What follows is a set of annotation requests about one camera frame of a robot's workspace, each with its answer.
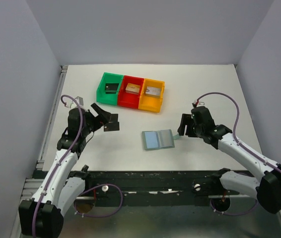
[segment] tabletop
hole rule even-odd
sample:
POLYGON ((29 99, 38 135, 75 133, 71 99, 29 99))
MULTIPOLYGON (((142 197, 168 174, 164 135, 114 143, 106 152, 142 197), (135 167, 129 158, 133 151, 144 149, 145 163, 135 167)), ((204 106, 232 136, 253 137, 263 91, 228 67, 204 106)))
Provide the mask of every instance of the tabletop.
MULTIPOLYGON (((62 94, 83 98, 84 108, 96 102, 96 90, 104 72, 143 77, 165 82, 160 113, 119 106, 98 105, 119 115, 120 131, 96 131, 72 170, 88 165, 92 171, 194 171, 230 168, 243 170, 228 155, 207 145, 200 138, 181 136, 175 148, 145 151, 142 131, 171 129, 177 133, 182 113, 190 113, 193 101, 207 92, 222 92, 233 97, 240 107, 237 135, 249 146, 261 151, 251 116, 233 65, 152 65, 92 64, 70 65, 62 94)), ((236 109, 223 96, 211 95, 201 101, 209 108, 216 124, 233 128, 236 109)), ((44 151, 43 170, 49 170, 57 142, 67 127, 69 109, 57 105, 55 119, 44 151)))

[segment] gray wall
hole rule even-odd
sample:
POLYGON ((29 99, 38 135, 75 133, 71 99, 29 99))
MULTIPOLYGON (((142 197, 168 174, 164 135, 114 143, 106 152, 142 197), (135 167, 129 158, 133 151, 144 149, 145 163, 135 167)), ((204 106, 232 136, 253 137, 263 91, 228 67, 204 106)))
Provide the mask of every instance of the gray wall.
POLYGON ((273 2, 237 72, 262 151, 281 162, 281 0, 273 2))
POLYGON ((0 238, 34 169, 60 67, 24 0, 0 0, 0 238))
POLYGON ((27 0, 62 64, 237 63, 273 0, 27 0))

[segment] metal frame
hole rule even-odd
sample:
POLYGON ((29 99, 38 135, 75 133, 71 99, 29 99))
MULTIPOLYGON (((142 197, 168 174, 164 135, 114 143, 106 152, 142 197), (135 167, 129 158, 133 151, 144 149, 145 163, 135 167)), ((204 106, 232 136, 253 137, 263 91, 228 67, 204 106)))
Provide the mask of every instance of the metal frame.
MULTIPOLYGON (((68 66, 67 65, 61 66, 61 69, 62 70, 61 70, 61 74, 60 74, 60 78, 59 78, 56 95, 54 98, 54 103, 52 106, 52 110, 51 110, 50 117, 49 117, 49 122, 47 125, 44 140, 43 140, 43 143, 42 143, 42 146, 40 149, 40 153, 39 153, 39 157, 37 160, 37 164, 36 164, 36 169, 35 169, 36 171, 42 171, 42 169, 43 169, 43 164, 44 164, 43 158, 46 153, 46 145, 51 136, 51 132, 52 132, 51 128, 54 124, 54 120, 56 117, 56 109, 58 108, 58 105, 59 105, 59 98, 62 93, 62 88, 63 88, 64 82, 65 82, 68 66)), ((23 191, 21 194, 21 200, 31 198, 31 196, 36 192, 36 190, 39 188, 39 186, 42 182, 43 182, 43 179, 34 179, 34 178, 26 179, 25 185, 24 185, 24 188, 23 188, 23 191)), ((21 238, 21 236, 22 236, 22 234, 21 234, 20 220, 19 220, 19 214, 17 212, 10 238, 21 238)))

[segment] purple cable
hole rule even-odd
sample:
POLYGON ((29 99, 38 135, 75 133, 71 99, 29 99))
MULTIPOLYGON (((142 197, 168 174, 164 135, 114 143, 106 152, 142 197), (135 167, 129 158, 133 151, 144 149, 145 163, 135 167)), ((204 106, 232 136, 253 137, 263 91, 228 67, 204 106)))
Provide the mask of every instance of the purple cable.
MULTIPOLYGON (((80 126, 79 126, 79 131, 77 132, 76 138, 74 139, 72 145, 71 145, 71 146, 69 147, 69 149, 65 152, 65 154, 62 155, 62 157, 60 158, 60 160, 59 160, 60 163, 65 159, 65 157, 66 157, 66 156, 68 155, 68 153, 71 151, 72 147, 75 145, 76 141, 79 139, 79 136, 80 136, 81 131, 82 131, 82 126, 83 126, 83 113, 82 113, 82 110, 81 110, 81 107, 80 107, 79 103, 77 103, 77 101, 76 101, 73 97, 71 97, 71 96, 69 96, 69 95, 62 95, 62 96, 61 96, 61 102, 62 102, 65 106, 67 106, 67 104, 66 104, 66 102, 64 102, 64 100, 63 100, 64 97, 70 98, 70 99, 76 104, 77 108, 79 109, 79 113, 80 113, 80 126)), ((59 164, 56 164, 56 166, 55 166, 54 169, 52 170, 52 172, 51 172, 49 178, 47 179, 47 182, 46 182, 46 184, 45 184, 45 186, 44 186, 44 188, 43 188, 44 191, 47 191, 48 186, 49 186, 49 184, 50 184, 50 182, 51 182, 51 179, 53 178, 54 174, 56 173, 58 167, 59 167, 59 164)), ((40 206, 40 203, 41 203, 43 197, 44 197, 44 194, 42 193, 42 194, 40 195, 40 197, 39 197, 39 200, 38 200, 38 202, 37 202, 37 205, 36 205, 36 208, 35 208, 35 211, 34 211, 34 214, 33 214, 33 218, 32 218, 32 237, 33 237, 33 238, 36 238, 36 218, 37 218, 39 206, 40 206)))
POLYGON ((112 213, 107 214, 107 215, 88 215, 88 214, 84 214, 84 213, 78 212, 78 211, 77 211, 77 208, 76 208, 76 204, 74 203, 74 208, 75 208, 75 210, 76 210, 75 213, 80 214, 80 215, 85 216, 85 217, 92 217, 92 218, 110 217, 110 216, 114 215, 115 213, 117 213, 117 212, 121 209, 122 204, 123 204, 123 194, 122 194, 122 191, 120 190, 120 188, 117 187, 117 186, 114 185, 114 184, 110 184, 110 183, 100 184, 100 185, 98 185, 98 186, 95 186, 95 187, 93 187, 93 188, 90 188, 90 189, 84 191, 83 193, 80 194, 80 196, 82 196, 82 195, 84 195, 84 194, 87 194, 88 192, 91 192, 91 191, 93 191, 94 189, 97 189, 97 188, 99 188, 99 187, 103 187, 103 186, 106 186, 106 185, 107 185, 107 186, 115 187, 115 188, 120 192, 120 195, 121 195, 121 202, 120 202, 120 205, 118 206, 118 208, 117 208, 116 210, 114 210, 112 213))
POLYGON ((255 204, 253 205, 253 207, 251 207, 249 210, 245 211, 245 212, 239 212, 239 213, 229 213, 229 212, 220 212, 220 211, 217 211, 215 208, 214 208, 214 205, 213 205, 213 202, 212 202, 212 199, 210 200, 210 207, 212 208, 212 210, 215 212, 215 213, 218 213, 218 214, 221 214, 221 215, 225 215, 225 216, 243 216, 243 215, 246 215, 250 212, 253 212, 255 210, 255 208, 258 206, 258 201, 255 200, 255 204))
MULTIPOLYGON (((230 99, 235 107, 236 107, 236 119, 235 119, 235 123, 234 123, 234 126, 233 126, 233 138, 235 139, 236 142, 238 142, 238 138, 236 136, 236 126, 238 124, 238 121, 239 121, 239 117, 240 117, 240 109, 239 109, 239 106, 238 104, 236 103, 236 101, 231 98, 229 95, 225 94, 225 93, 220 93, 220 92, 210 92, 210 93, 206 93, 206 94, 203 94, 202 96, 200 96, 197 101, 199 101, 201 98, 207 96, 207 95, 211 95, 211 94, 218 94, 218 95, 222 95, 222 96, 225 96, 227 97, 228 99, 230 99)), ((260 156, 258 156, 257 154, 255 154, 253 151, 251 151, 250 149, 248 149, 245 145, 243 145, 242 143, 239 143, 238 145, 240 145, 246 152, 248 152, 249 154, 251 154, 252 156, 254 156, 255 158, 257 158, 259 161, 261 161, 262 163, 266 163, 265 159, 261 158, 260 156)), ((277 172, 279 172, 281 174, 281 170, 279 168, 277 168, 276 166, 272 165, 271 163, 267 162, 266 163, 268 166, 270 166, 271 168, 273 168, 274 170, 276 170, 277 172)))

